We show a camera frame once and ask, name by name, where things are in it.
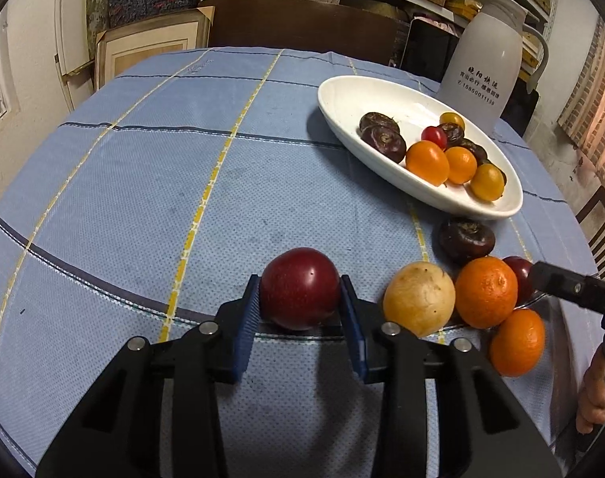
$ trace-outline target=blue checkered tablecloth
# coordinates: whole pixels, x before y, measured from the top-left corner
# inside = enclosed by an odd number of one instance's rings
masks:
[[[447,267],[431,244],[444,214],[364,167],[317,107],[321,82],[353,73],[436,90],[333,53],[166,53],[109,82],[30,158],[0,202],[0,436],[30,473],[129,337],[180,337],[279,253],[326,253],[373,301],[409,262]],[[503,122],[492,137],[524,191],[521,212],[491,225],[494,254],[595,272],[534,153]],[[537,310],[544,356],[507,382],[555,447],[602,333],[575,306],[545,299]],[[444,337],[460,334],[482,345],[462,327]],[[369,476],[381,388],[352,376],[339,335],[261,331],[243,382],[218,392],[231,478]]]

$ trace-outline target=finger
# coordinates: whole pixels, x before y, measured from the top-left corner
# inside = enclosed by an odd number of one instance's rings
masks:
[[[583,435],[587,435],[588,433],[591,433],[593,429],[594,425],[584,419],[582,414],[577,413],[577,431]]]
[[[603,379],[593,380],[592,374],[583,377],[585,391],[590,403],[599,408],[605,408],[605,382]]]
[[[605,379],[605,356],[603,354],[603,345],[599,345],[597,351],[592,356],[592,362],[590,368],[586,371],[590,373],[593,380],[604,380]]]
[[[582,414],[583,418],[589,423],[605,423],[605,408],[599,408],[590,403],[588,394],[584,392],[579,394],[579,413]]]

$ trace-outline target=white thermos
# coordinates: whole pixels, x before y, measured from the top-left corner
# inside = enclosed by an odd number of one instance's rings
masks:
[[[548,44],[524,23],[526,14],[514,0],[482,0],[482,10],[464,30],[437,93],[438,100],[488,134],[517,82],[523,31],[534,34],[543,47],[540,66],[527,84],[529,93],[548,63]]]

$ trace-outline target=red cherry tomato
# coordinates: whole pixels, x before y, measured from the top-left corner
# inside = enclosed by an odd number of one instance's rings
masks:
[[[440,149],[442,149],[442,151],[446,149],[446,143],[448,142],[444,130],[441,127],[436,127],[434,125],[429,125],[424,131],[422,131],[421,139],[434,143]]]

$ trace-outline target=white wall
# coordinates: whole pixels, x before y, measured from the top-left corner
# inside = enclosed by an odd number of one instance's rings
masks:
[[[598,18],[590,0],[558,0],[548,66],[537,87],[537,114],[549,125],[556,122],[579,78]]]
[[[9,0],[7,23],[17,102],[0,119],[0,197],[69,113],[55,66],[55,0]]]
[[[575,213],[601,183],[582,152],[555,126],[588,56],[598,18],[590,0],[558,0],[548,66],[537,87],[539,103],[524,135]],[[592,227],[584,228],[590,236]]]

